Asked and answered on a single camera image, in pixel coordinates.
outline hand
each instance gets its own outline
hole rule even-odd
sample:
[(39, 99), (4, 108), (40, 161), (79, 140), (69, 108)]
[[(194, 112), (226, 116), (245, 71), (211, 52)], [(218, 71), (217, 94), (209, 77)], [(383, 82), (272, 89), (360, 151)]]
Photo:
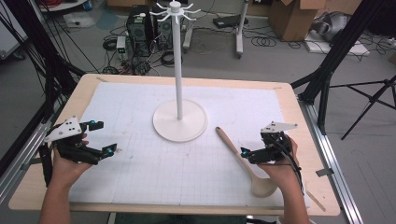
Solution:
[(88, 163), (75, 163), (64, 159), (59, 155), (58, 149), (54, 149), (52, 179), (50, 185), (57, 185), (60, 188), (70, 189), (79, 177), (88, 170), (92, 165)]
[[(297, 165), (299, 165), (296, 156), (298, 146), (292, 138), (289, 137), (289, 140), (292, 148), (292, 152), (290, 154), (294, 158)], [(277, 186), (281, 190), (296, 186), (299, 188), (299, 182), (297, 176), (294, 173), (293, 169), (291, 168), (290, 162), (286, 158), (284, 158), (281, 161), (277, 161), (274, 164), (265, 162), (258, 164), (258, 166), (262, 168), (265, 171), (265, 173), (267, 173), (271, 177), (271, 179), (277, 184)]]

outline tripod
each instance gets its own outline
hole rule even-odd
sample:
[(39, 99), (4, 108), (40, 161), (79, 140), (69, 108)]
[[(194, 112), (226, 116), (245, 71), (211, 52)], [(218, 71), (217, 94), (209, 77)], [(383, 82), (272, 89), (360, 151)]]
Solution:
[[(346, 84), (346, 85), (338, 85), (338, 86), (330, 86), (330, 88), (338, 88), (338, 87), (348, 87), (350, 89), (352, 89), (353, 91), (367, 97), (369, 99), (369, 105), (364, 109), (364, 111), (361, 113), (361, 115), (358, 117), (358, 119), (355, 121), (355, 123), (352, 124), (352, 126), (348, 129), (348, 131), (344, 134), (344, 136), (341, 138), (341, 140), (344, 140), (347, 135), (352, 131), (353, 128), (355, 128), (355, 126), (359, 123), (359, 121), (363, 118), (363, 116), (369, 111), (369, 109), (375, 104), (375, 103), (380, 103), (381, 105), (385, 105), (387, 107), (390, 107), (394, 110), (396, 110), (396, 90), (395, 90), (395, 80), (396, 80), (396, 75), (391, 78), (390, 80), (385, 79), (382, 81), (374, 81), (374, 82), (362, 82), (362, 83), (354, 83), (354, 84)], [(379, 91), (377, 91), (373, 96), (360, 91), (356, 88), (354, 88), (354, 86), (361, 86), (361, 85), (371, 85), (371, 84), (378, 84), (378, 83), (383, 83), (384, 86), (379, 89)], [(379, 100), (379, 97), (381, 97), (381, 95), (389, 88), (392, 88), (392, 93), (393, 93), (393, 103), (394, 105), (390, 105), (387, 104), (381, 100)]]

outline floor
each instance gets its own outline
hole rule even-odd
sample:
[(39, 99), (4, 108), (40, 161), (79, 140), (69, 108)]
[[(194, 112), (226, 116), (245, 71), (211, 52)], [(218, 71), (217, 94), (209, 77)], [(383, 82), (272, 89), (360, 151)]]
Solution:
[[(69, 34), (90, 61), (97, 68), (101, 68), (106, 64), (106, 51), (102, 48), (103, 38), (110, 34), (110, 30), (122, 26), (125, 17), (124, 14), (110, 11), (105, 6), (96, 7), (89, 14), (96, 24), (90, 28), (70, 29)], [(216, 15), (208, 14), (199, 19), (194, 27), (203, 26), (215, 29), (216, 27), (211, 22), (215, 17)], [(191, 48), (182, 54), (183, 77), (291, 83), (318, 68), (325, 55), (308, 53), (303, 44), (299, 48), (292, 48), (288, 43), (268, 36), (266, 39), (247, 38), (247, 36), (257, 35), (247, 32), (248, 29), (266, 25), (265, 18), (249, 18), (241, 59), (238, 59), (235, 54), (234, 31), (226, 34), (195, 29)], [(273, 35), (268, 27), (251, 31)], [(65, 40), (64, 44), (72, 64), (93, 73), (94, 68), (81, 52), (70, 40), (67, 38)], [(257, 40), (266, 41), (265, 43), (272, 47), (255, 46), (253, 43), (257, 43), (255, 42)], [(367, 49), (378, 47), (376, 43), (369, 45), (370, 41), (367, 39), (362, 42)], [(363, 57), (361, 61), (355, 56), (347, 56), (335, 71), (332, 85), (392, 78), (395, 74), (395, 65), (389, 63), (388, 58), (394, 52), (395, 50), (385, 52), (371, 50), (370, 55)], [(117, 67), (120, 66), (120, 62), (113, 59), (111, 65)], [(147, 76), (171, 77), (173, 74), (173, 68), (157, 66), (155, 70), (151, 69)], [(381, 87), (381, 84), (374, 84), (364, 85), (359, 89), (368, 94), (374, 94)], [(300, 93), (303, 90), (304, 86), (295, 89), (295, 92)], [(35, 70), (28, 59), (16, 61), (9, 58), (0, 63), (2, 126), (0, 137), (3, 144), (0, 156), (4, 155), (44, 101), (42, 92)], [(393, 105), (391, 90), (387, 90), (381, 99)], [(396, 152), (392, 147), (396, 135), (394, 132), (396, 130), (395, 112), (383, 105), (375, 104), (351, 134), (344, 141), (340, 139), (367, 103), (367, 98), (348, 88), (330, 89), (326, 132), (363, 222), (392, 224), (396, 222), (396, 192), (394, 190), (396, 175), (392, 171), (396, 159)], [(0, 205), (0, 223), (37, 222), (38, 212), (9, 210), (8, 200), (9, 197)], [(107, 213), (73, 213), (74, 223), (105, 224), (107, 217)], [(347, 219), (342, 214), (338, 217), (312, 217), (312, 219), (321, 224), (347, 223)]]

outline white stand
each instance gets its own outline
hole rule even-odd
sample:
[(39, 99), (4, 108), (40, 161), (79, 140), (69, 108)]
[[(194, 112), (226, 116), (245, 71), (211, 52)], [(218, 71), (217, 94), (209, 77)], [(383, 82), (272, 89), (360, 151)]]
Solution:
[(157, 5), (166, 9), (166, 11), (151, 14), (159, 16), (167, 13), (159, 21), (165, 21), (169, 16), (172, 16), (177, 100), (158, 107), (154, 113), (153, 124), (160, 136), (173, 142), (188, 142), (200, 136), (207, 126), (207, 116), (204, 109), (193, 101), (182, 100), (180, 25), (178, 19), (183, 16), (187, 20), (191, 20), (184, 15), (184, 9), (192, 7), (192, 4), (188, 7), (180, 7), (181, 4), (174, 0), (169, 4), (169, 8), (162, 7), (160, 4)]
[(238, 29), (236, 30), (236, 54), (238, 55), (238, 58), (241, 58), (242, 54), (244, 53), (244, 45), (242, 42), (242, 30), (244, 28), (244, 22), (245, 22), (245, 17), (247, 15), (247, 11), (248, 11), (248, 0), (244, 0), (244, 5), (242, 5), (241, 18), (239, 20), (239, 26)]

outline computer tower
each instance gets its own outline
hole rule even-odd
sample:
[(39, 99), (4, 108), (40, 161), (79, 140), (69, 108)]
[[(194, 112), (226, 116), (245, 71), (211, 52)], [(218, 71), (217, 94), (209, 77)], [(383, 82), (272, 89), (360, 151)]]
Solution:
[(151, 54), (151, 43), (154, 39), (149, 6), (134, 5), (126, 22), (134, 55), (148, 57)]
[[(152, 12), (155, 13), (162, 11), (163, 9), (157, 6), (152, 8)], [(163, 19), (165, 15), (153, 16), (154, 38), (157, 41), (158, 49), (173, 49), (172, 17), (168, 17), (165, 21), (159, 21)]]

